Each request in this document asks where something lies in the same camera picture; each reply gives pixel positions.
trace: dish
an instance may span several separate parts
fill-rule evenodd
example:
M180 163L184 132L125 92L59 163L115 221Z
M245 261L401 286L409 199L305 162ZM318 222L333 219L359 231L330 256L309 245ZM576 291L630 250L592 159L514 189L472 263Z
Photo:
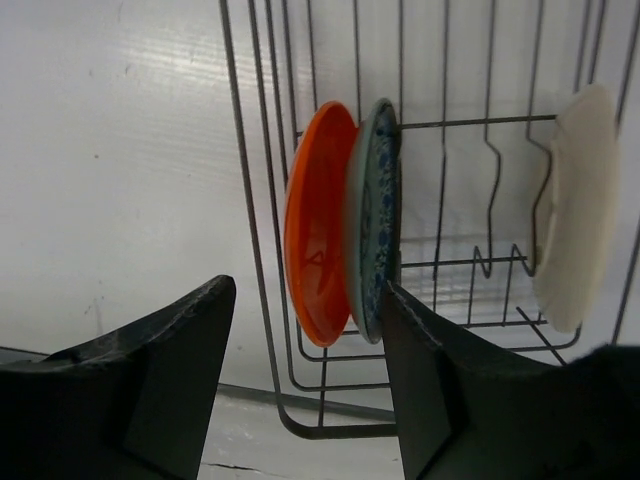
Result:
M296 151L287 187L285 270L298 322L319 347L349 319L341 251L346 165L357 128L338 102L316 112Z
M615 227L619 148L614 106L601 85L585 87L557 117L551 177L538 206L533 289L538 306L560 332L589 314L604 277ZM542 183L546 174L541 172Z
M360 127L347 168L343 212L345 279L351 314L370 343L380 341L384 284L397 277L401 132L387 99Z

